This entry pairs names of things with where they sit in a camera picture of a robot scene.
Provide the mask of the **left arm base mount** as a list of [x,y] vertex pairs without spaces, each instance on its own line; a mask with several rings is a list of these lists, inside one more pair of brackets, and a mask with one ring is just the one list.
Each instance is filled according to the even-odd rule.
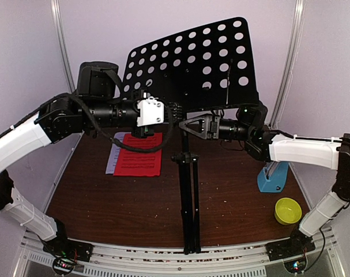
[[59,276],[66,276],[81,266],[80,262],[89,262],[93,245],[67,239],[65,242],[43,241],[43,251],[51,254],[52,269]]

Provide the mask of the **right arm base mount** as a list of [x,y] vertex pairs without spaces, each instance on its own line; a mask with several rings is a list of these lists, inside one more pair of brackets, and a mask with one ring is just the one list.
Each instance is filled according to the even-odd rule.
[[265,245],[269,261],[282,261],[290,274],[302,274],[308,268],[307,253],[315,250],[315,244],[309,241],[301,244],[292,239],[283,239]]

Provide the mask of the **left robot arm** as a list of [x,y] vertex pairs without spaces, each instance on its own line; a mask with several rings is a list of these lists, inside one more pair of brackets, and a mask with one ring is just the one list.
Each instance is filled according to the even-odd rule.
[[176,104],[153,97],[146,88],[134,90],[127,99],[115,98],[115,90],[123,89],[118,69],[110,62],[82,63],[74,92],[54,96],[0,134],[0,211],[33,231],[52,254],[65,257],[74,250],[65,225],[24,199],[7,168],[39,148],[82,132],[101,134],[113,145],[142,154],[143,148],[125,145],[105,128],[131,128],[134,137],[143,139],[151,135],[152,125],[168,122],[166,136],[171,137],[179,119]]

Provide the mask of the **red sheet music page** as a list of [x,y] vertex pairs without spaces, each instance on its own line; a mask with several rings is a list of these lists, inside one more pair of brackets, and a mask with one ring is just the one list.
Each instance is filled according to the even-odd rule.
[[[163,142],[163,134],[155,133],[147,138],[136,138],[126,132],[121,142],[134,148],[150,149]],[[161,173],[161,159],[162,150],[142,154],[121,148],[113,175],[117,177],[158,177]]]

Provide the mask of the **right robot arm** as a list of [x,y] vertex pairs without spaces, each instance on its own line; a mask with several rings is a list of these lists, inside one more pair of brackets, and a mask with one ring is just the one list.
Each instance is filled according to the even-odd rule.
[[258,161],[303,163],[337,172],[332,188],[286,241],[288,253],[296,255],[308,245],[309,238],[350,205],[350,134],[309,138],[271,130],[264,124],[267,111],[263,104],[241,107],[235,120],[203,114],[180,121],[179,127],[204,140],[242,141],[244,150]]

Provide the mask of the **lavender sheet music page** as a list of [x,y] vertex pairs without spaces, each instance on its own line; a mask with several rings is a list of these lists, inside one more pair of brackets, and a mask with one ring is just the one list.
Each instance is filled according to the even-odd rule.
[[[115,133],[114,138],[122,143],[126,134],[127,132],[118,132]],[[112,145],[106,166],[106,174],[114,174],[120,150],[121,148],[117,145]]]

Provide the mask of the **black music stand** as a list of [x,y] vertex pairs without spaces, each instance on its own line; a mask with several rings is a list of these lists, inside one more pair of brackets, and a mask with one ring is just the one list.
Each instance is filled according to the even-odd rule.
[[[188,29],[133,49],[123,82],[125,97],[146,87],[165,102],[180,104],[180,121],[202,114],[235,120],[241,107],[262,104],[255,80],[249,26],[234,17]],[[179,171],[183,251],[199,253],[200,204],[198,156],[180,129],[180,152],[172,157]]]

